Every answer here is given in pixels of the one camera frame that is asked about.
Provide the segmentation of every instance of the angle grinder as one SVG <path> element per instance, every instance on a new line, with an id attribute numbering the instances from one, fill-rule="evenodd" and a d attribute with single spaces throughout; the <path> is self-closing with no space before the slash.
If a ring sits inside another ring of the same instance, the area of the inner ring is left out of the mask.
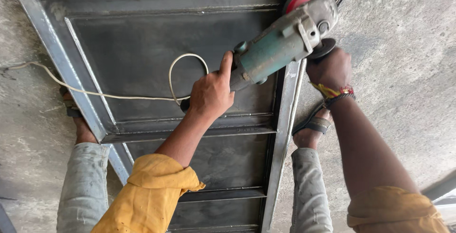
<path id="1" fill-rule="evenodd" d="M 231 91 L 262 84 L 292 61 L 321 61 L 336 45 L 324 38 L 339 18 L 335 0 L 287 0 L 283 13 L 260 35 L 234 47 Z M 190 99 L 180 103 L 184 113 L 189 107 Z"/>

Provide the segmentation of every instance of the gray concrete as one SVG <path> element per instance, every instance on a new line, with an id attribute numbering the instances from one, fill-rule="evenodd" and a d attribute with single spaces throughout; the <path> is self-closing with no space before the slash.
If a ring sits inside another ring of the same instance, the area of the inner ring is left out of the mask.
<path id="1" fill-rule="evenodd" d="M 360 106 L 422 189 L 456 167 L 455 19 L 455 0 L 346 0 L 333 32 L 352 53 Z M 50 65 L 16 0 L 0 0 L 0 26 L 0 67 L 31 60 Z M 75 128 L 42 69 L 10 76 L 17 80 L 0 76 L 0 197 L 16 200 L 1 203 L 18 232 L 53 232 Z M 307 83 L 301 93 L 299 119 L 320 98 Z M 319 153 L 335 232 L 350 232 L 334 129 Z M 108 176 L 115 195 L 119 183 L 112 171 Z M 274 232 L 288 232 L 292 184 L 288 157 Z"/>

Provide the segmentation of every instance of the rolled sleeve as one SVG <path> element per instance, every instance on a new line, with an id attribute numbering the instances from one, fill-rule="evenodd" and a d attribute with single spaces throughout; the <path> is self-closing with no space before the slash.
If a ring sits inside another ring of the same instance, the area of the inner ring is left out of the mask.
<path id="1" fill-rule="evenodd" d="M 358 233 L 449 232 L 426 196 L 391 186 L 355 196 L 348 207 L 347 223 Z"/>
<path id="2" fill-rule="evenodd" d="M 92 232 L 163 233 L 179 197 L 205 186 L 191 167 L 163 154 L 144 155 Z"/>

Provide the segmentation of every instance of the grinder disc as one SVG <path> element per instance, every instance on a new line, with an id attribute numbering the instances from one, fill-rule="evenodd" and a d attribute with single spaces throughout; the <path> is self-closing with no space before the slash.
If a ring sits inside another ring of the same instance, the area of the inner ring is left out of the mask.
<path id="1" fill-rule="evenodd" d="M 283 8 L 282 14 L 285 15 L 285 14 L 289 13 L 290 11 L 296 9 L 301 4 L 307 3 L 308 1 L 310 1 L 310 0 L 287 0 L 287 2 L 285 3 L 285 6 Z"/>

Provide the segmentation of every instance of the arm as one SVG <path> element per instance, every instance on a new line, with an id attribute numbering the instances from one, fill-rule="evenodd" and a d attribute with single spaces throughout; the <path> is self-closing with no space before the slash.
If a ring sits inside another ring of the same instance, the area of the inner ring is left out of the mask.
<path id="1" fill-rule="evenodd" d="M 95 225 L 92 233 L 162 233 L 168 228 L 181 195 L 204 188 L 189 167 L 209 126 L 233 104 L 229 78 L 233 54 L 223 56 L 220 70 L 200 78 L 191 91 L 190 108 L 157 149 L 135 160 L 127 184 Z"/>
<path id="2" fill-rule="evenodd" d="M 335 48 L 321 63 L 309 63 L 306 71 L 311 82 L 339 90 L 350 85 L 351 56 Z M 405 168 L 351 97 L 336 101 L 330 109 L 351 197 L 375 186 L 395 186 L 419 193 Z"/>
<path id="3" fill-rule="evenodd" d="M 195 82 L 187 114 L 155 151 L 156 154 L 174 158 L 184 168 L 190 164 L 203 134 L 234 102 L 234 92 L 230 92 L 229 88 L 232 61 L 233 53 L 227 51 L 218 72 L 212 72 Z"/>

